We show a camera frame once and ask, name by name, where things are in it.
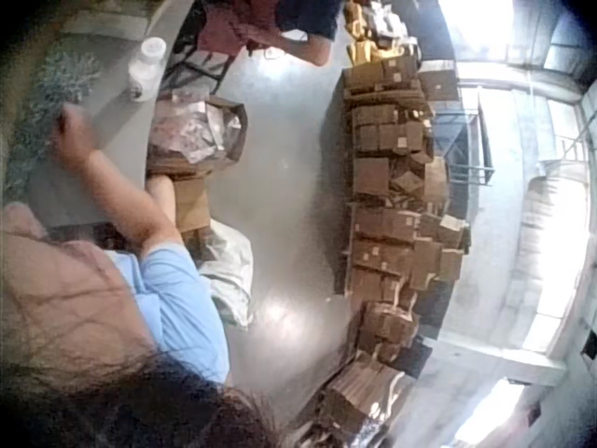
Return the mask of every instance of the stack of cardboard boxes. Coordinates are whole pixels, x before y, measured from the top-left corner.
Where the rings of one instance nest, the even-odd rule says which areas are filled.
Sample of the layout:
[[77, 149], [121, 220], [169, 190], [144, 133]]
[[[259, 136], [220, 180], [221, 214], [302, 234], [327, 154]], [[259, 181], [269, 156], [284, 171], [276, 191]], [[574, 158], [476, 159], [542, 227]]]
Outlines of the stack of cardboard boxes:
[[[358, 15], [349, 24], [361, 33]], [[357, 359], [326, 388], [319, 421], [344, 442], [370, 427], [381, 396], [392, 396], [388, 378], [404, 375], [388, 365], [417, 334], [419, 295], [432, 282], [458, 280], [470, 246], [468, 225], [445, 214], [448, 172], [434, 154], [427, 102], [430, 95], [447, 99], [453, 86], [444, 80], [455, 79], [453, 68], [441, 64], [441, 73], [427, 70], [423, 78], [416, 52], [400, 54], [343, 73], [354, 156], [346, 295], [362, 321]]]

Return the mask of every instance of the chair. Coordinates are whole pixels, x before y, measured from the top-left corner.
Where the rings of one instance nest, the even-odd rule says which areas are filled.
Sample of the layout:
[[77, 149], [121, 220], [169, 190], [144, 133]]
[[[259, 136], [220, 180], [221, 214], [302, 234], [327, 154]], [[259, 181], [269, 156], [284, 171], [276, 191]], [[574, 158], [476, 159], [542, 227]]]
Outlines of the chair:
[[[195, 0], [191, 10], [189, 11], [183, 26], [181, 27], [178, 37], [174, 42], [173, 53], [180, 54], [190, 45], [190, 49], [187, 50], [182, 60], [174, 63], [166, 69], [164, 78], [162, 80], [161, 89], [178, 89], [186, 86], [187, 84], [196, 81], [200, 77], [209, 77], [213, 79], [216, 84], [212, 89], [211, 94], [215, 94], [226, 73], [229, 71], [232, 63], [236, 59], [236, 56], [228, 56], [223, 63], [214, 65], [213, 67], [207, 68], [205, 65], [208, 64], [214, 54], [209, 52], [207, 56], [201, 62], [201, 65], [191, 62], [189, 59], [199, 51], [199, 33], [207, 22], [207, 15], [205, 8], [201, 0]], [[180, 80], [181, 75], [188, 74]]]

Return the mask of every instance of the concrete floor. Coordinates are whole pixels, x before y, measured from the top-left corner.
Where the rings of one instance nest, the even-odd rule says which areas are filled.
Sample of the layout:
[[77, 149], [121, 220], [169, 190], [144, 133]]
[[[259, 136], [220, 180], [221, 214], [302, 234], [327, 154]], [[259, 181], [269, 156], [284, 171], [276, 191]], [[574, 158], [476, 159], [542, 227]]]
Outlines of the concrete floor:
[[338, 369], [351, 320], [350, 304], [334, 295], [347, 244], [336, 89], [347, 43], [340, 29], [324, 68], [243, 53], [218, 92], [249, 117], [241, 160], [208, 183], [213, 217], [246, 235], [255, 258], [255, 321], [248, 332], [227, 329], [232, 375], [282, 425]]

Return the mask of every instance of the table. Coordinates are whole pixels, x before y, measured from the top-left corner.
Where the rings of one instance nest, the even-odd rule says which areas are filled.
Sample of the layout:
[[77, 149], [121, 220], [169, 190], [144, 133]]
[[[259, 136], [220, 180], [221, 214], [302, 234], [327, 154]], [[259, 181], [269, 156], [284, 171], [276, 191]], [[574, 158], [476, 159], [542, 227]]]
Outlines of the table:
[[[193, 0], [173, 1], [148, 35], [164, 39], [171, 51], [192, 4]], [[104, 66], [84, 103], [100, 149], [135, 186], [143, 188], [156, 99], [135, 103], [128, 97], [128, 64], [139, 43], [98, 35], [77, 35], [69, 40], [73, 40], [76, 51], [94, 54]], [[80, 181], [53, 160], [35, 168], [28, 199], [37, 218], [48, 228], [107, 221]]]

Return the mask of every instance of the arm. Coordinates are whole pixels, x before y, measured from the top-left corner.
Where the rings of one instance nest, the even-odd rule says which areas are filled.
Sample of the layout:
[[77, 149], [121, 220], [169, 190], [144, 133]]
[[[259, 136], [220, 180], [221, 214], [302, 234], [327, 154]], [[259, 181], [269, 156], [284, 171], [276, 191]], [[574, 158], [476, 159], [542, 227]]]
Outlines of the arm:
[[248, 38], [257, 43], [276, 47], [318, 67], [326, 65], [329, 60], [331, 41], [320, 35], [307, 35], [307, 40], [294, 40], [284, 37], [277, 30], [263, 30], [253, 25], [244, 25], [244, 30]]
[[151, 197], [96, 148], [92, 129], [78, 107], [63, 108], [55, 140], [62, 164], [82, 180], [118, 231], [139, 245], [142, 254], [162, 242], [183, 243], [180, 232]]

